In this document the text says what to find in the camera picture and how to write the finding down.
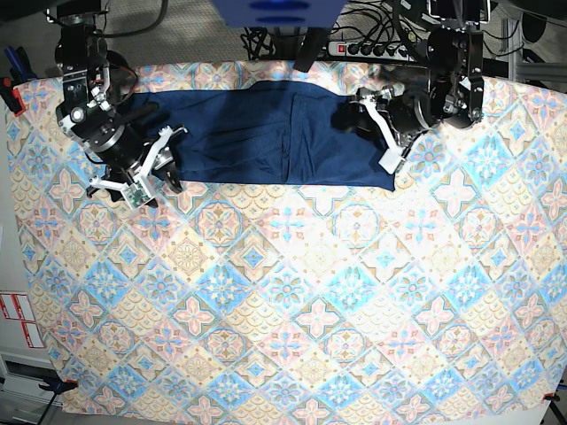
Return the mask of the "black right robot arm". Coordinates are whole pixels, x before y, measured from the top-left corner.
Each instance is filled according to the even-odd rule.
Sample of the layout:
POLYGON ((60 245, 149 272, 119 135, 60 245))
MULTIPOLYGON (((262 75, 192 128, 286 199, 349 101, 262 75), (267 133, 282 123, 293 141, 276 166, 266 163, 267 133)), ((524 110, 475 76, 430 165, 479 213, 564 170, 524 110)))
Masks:
POLYGON ((186 129, 164 126, 156 138, 140 131, 139 122, 159 107, 149 102, 132 108, 138 76, 121 55, 108 49, 110 36, 97 27, 97 18, 107 12, 99 1, 69 1, 46 15, 61 29, 55 50, 63 73, 58 127, 81 146, 88 161, 105 169, 103 176, 90 178, 87 197, 105 190, 112 201, 123 201, 131 209, 155 208, 153 176, 175 194, 183 190, 169 144, 186 129))

